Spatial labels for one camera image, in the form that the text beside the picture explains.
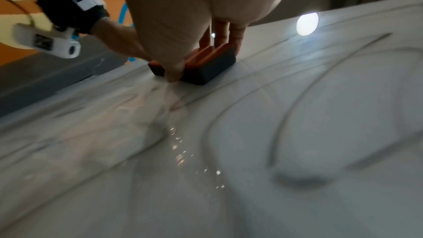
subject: glossy surface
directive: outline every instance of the glossy surface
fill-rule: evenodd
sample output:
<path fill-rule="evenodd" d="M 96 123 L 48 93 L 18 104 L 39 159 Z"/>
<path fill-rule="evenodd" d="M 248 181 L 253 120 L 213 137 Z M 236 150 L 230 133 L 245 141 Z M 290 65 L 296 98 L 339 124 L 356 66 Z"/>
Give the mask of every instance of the glossy surface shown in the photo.
<path fill-rule="evenodd" d="M 422 2 L 252 27 L 205 86 L 138 63 L 4 118 L 0 236 L 421 236 Z"/>

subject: wrist-mounted device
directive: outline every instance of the wrist-mounted device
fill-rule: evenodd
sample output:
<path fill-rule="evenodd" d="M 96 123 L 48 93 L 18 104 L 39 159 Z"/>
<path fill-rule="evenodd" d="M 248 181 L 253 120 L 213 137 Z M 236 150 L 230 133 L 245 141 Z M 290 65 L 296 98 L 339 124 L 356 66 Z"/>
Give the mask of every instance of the wrist-mounted device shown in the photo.
<path fill-rule="evenodd" d="M 37 4 L 53 23 L 51 31 L 25 24 L 14 26 L 18 43 L 61 58 L 75 58 L 80 44 L 74 33 L 87 33 L 101 18 L 108 17 L 103 0 L 37 0 Z"/>

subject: scrubbing block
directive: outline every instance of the scrubbing block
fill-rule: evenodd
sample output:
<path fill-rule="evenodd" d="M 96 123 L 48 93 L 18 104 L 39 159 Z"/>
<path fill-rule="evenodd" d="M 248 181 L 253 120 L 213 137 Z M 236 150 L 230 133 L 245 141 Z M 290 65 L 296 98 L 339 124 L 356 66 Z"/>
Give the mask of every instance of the scrubbing block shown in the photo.
<path fill-rule="evenodd" d="M 235 62 L 235 50 L 230 44 L 224 44 L 217 48 L 213 46 L 198 48 L 185 58 L 184 75 L 180 80 L 195 85 L 204 85 Z M 164 76 L 164 69 L 158 62 L 152 61 L 148 66 L 154 75 Z"/>

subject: white device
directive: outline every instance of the white device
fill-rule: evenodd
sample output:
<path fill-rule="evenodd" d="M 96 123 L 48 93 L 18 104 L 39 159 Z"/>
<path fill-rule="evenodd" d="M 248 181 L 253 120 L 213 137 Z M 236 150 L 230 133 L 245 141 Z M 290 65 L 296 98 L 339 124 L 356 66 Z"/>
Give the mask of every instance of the white device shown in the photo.
<path fill-rule="evenodd" d="M 65 59 L 75 58 L 81 51 L 81 44 L 72 39 L 73 33 L 73 28 L 60 32 L 22 23 L 13 26 L 13 37 L 19 44 Z"/>

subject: orange background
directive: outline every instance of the orange background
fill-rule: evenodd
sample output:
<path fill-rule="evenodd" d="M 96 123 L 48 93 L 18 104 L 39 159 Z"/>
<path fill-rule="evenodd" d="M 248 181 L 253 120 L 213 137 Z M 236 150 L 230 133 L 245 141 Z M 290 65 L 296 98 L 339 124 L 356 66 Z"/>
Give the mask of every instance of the orange background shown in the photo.
<path fill-rule="evenodd" d="M 112 19 L 117 20 L 125 0 L 104 0 L 107 6 L 107 10 L 110 13 Z M 35 0 L 17 0 L 15 1 L 19 5 L 23 6 L 32 14 L 39 14 L 41 11 L 38 6 L 35 4 Z M 16 6 L 7 2 L 6 0 L 0 0 L 0 17 L 5 19 L 0 20 L 0 29 L 5 29 L 6 26 L 10 26 L 11 21 L 13 21 L 13 15 L 23 14 Z M 6 39 L 12 39 L 11 34 L 5 37 Z M 33 49 L 22 49 L 15 48 L 4 44 L 0 41 L 0 65 L 21 59 L 23 57 L 37 53 Z"/>

